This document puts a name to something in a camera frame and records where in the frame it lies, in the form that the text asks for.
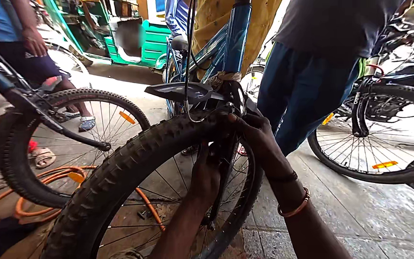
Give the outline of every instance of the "gray t-shirt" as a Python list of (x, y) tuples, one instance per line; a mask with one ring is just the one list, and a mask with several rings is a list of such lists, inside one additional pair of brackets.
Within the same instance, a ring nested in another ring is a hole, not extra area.
[(290, 0), (275, 41), (328, 56), (369, 57), (404, 0)]

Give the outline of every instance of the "bangle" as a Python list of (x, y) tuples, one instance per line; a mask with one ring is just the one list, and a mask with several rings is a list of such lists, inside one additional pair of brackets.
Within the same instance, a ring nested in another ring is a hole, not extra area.
[(268, 181), (270, 182), (287, 183), (287, 182), (293, 182), (296, 179), (298, 179), (298, 175), (296, 174), (295, 170), (293, 170), (293, 173), (291, 175), (286, 175), (284, 177), (266, 177), (266, 178), (268, 178)]
[(309, 202), (309, 198), (311, 197), (311, 193), (309, 192), (307, 188), (303, 187), (303, 189), (305, 189), (306, 195), (305, 195), (305, 198), (303, 199), (303, 202), (298, 206), (298, 208), (292, 210), (291, 212), (283, 213), (281, 211), (280, 205), (277, 205), (277, 212), (279, 213), (279, 215), (281, 215), (284, 218), (289, 218), (291, 216), (298, 214), (298, 212), (300, 212), (302, 209), (304, 209), (304, 207), (306, 207), (306, 205)]

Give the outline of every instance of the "pants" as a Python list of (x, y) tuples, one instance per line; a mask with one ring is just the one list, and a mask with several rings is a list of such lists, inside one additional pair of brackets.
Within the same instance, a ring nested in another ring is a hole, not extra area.
[(258, 109), (270, 121), (285, 156), (348, 97), (359, 74), (358, 60), (325, 58), (274, 44), (261, 81)]
[(0, 55), (20, 75), (40, 86), (50, 77), (65, 76), (49, 57), (33, 57), (23, 46), (23, 42), (0, 42)]

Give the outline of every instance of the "bicycle frame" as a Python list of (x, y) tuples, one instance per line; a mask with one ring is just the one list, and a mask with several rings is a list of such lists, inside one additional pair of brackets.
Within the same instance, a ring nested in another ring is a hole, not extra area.
[(16, 108), (20, 109), (27, 114), (38, 116), (44, 125), (52, 129), (53, 131), (60, 133), (73, 140), (81, 143), (97, 147), (100, 150), (109, 150), (110, 145), (85, 138), (81, 135), (75, 134), (72, 131), (61, 126), (51, 116), (49, 116), (42, 107), (39, 107), (37, 103), (46, 104), (46, 102), (38, 94), (32, 93), (29, 96), (24, 95), (15, 85), (10, 82), (6, 77), (0, 74), (0, 93)]
[[(212, 59), (212, 63), (201, 79), (201, 83), (205, 83), (207, 79), (219, 71), (240, 72), (251, 12), (252, 6), (249, 0), (236, 0), (228, 23), (195, 55), (195, 60), (200, 65)], [(175, 58), (176, 54), (172, 49), (171, 39), (166, 38), (166, 41), (167, 60), (169, 58), (172, 59), (177, 73), (175, 77), (180, 77), (181, 81), (184, 81), (186, 77), (186, 61), (182, 60), (180, 64)], [(197, 69), (194, 61), (191, 61), (188, 67), (189, 73)], [(165, 83), (169, 83), (169, 72), (167, 65)]]

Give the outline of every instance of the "sidewalk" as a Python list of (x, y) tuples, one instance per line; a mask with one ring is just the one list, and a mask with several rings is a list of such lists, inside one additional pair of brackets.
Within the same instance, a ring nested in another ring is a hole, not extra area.
[[(354, 258), (414, 259), (413, 189), (338, 175), (319, 162), (306, 142), (288, 160), (323, 220)], [(276, 208), (264, 180), (242, 231), (249, 258), (296, 258)]]

